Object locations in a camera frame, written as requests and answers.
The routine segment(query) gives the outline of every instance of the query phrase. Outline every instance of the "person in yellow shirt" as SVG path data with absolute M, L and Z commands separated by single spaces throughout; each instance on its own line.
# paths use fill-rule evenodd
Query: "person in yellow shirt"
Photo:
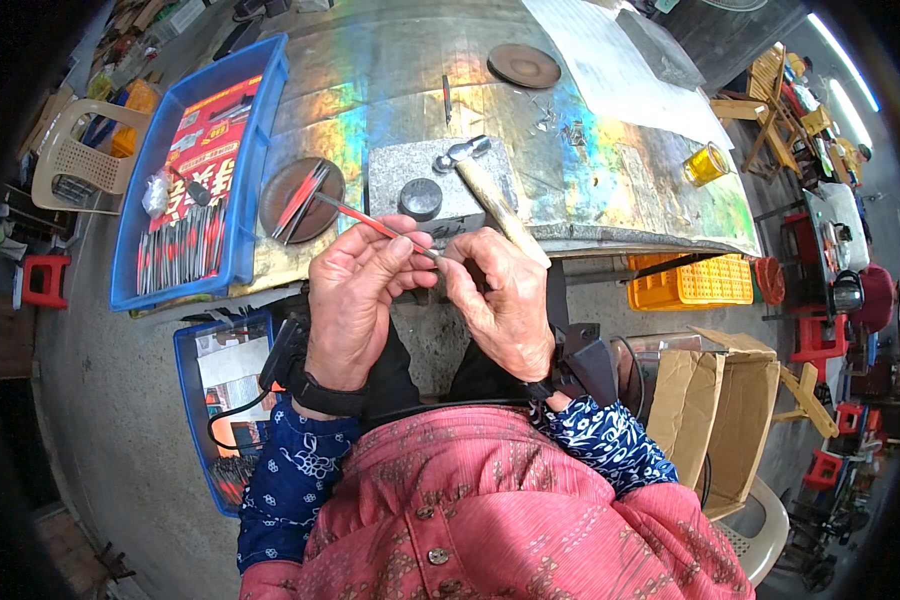
M 801 58 L 794 52 L 788 52 L 787 62 L 790 63 L 790 68 L 792 68 L 796 77 L 804 77 L 806 71 L 813 70 L 813 60 L 810 59 L 810 56 Z
M 863 179 L 863 163 L 868 162 L 873 155 L 871 149 L 868 148 L 866 144 L 857 144 L 854 146 L 851 140 L 845 137 L 838 137 L 836 141 L 837 145 L 842 150 L 843 162 L 846 164 L 846 168 L 853 171 L 853 175 L 857 178 L 857 182 L 860 182 L 860 180 Z

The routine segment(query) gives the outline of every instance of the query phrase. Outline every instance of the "red flyer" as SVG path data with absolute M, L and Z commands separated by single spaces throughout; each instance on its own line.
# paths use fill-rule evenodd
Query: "red flyer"
M 261 78 L 251 77 L 187 107 L 176 128 L 167 164 L 207 188 L 211 207 L 226 204 L 230 196 L 240 140 Z M 180 177 L 171 174 L 170 180 L 167 211 L 150 221 L 151 232 L 180 221 L 195 203 L 185 193 L 186 183 Z

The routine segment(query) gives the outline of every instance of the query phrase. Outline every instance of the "bundle of files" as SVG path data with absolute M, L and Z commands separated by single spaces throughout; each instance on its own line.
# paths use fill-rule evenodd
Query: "bundle of files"
M 240 506 L 244 501 L 244 488 L 250 483 L 256 465 L 257 457 L 252 454 L 221 456 L 210 463 L 207 474 L 221 497 Z
M 226 207 L 191 205 L 178 221 L 140 235 L 137 294 L 150 294 L 217 274 Z
M 310 204 L 314 200 L 314 194 L 320 191 L 329 174 L 330 167 L 325 164 L 323 159 L 318 160 L 310 173 L 303 179 L 303 182 L 300 183 L 300 186 L 293 192 L 292 197 L 287 202 L 287 206 L 280 213 L 280 220 L 277 221 L 276 229 L 273 230 L 273 234 L 270 237 L 279 239 L 280 234 L 288 231 L 287 236 L 283 239 L 284 246 L 287 245 L 287 242 L 297 233 L 300 221 L 303 220 L 307 210 L 310 209 Z

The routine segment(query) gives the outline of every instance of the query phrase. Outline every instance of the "wrinkled hand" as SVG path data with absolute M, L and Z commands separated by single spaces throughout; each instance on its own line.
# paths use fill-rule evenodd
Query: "wrinkled hand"
M 414 254 L 410 239 L 430 248 L 404 215 L 380 219 L 406 236 L 390 239 L 362 222 L 310 263 L 310 342 L 304 369 L 324 388 L 343 392 L 367 383 L 390 327 L 390 305 L 404 290 L 437 284 L 434 261 Z
M 547 322 L 547 270 L 489 227 L 457 235 L 443 256 L 436 266 L 447 297 L 480 349 L 521 381 L 549 378 L 555 345 Z M 486 275 L 486 294 L 462 264 L 468 258 Z

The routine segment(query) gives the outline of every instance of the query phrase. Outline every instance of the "hammer head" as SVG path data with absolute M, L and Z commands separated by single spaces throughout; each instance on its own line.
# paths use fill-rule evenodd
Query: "hammer head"
M 462 144 L 454 144 L 433 161 L 433 171 L 437 173 L 449 173 L 453 171 L 457 163 L 465 159 L 476 159 L 481 154 L 491 149 L 491 138 L 486 135 L 478 135 Z

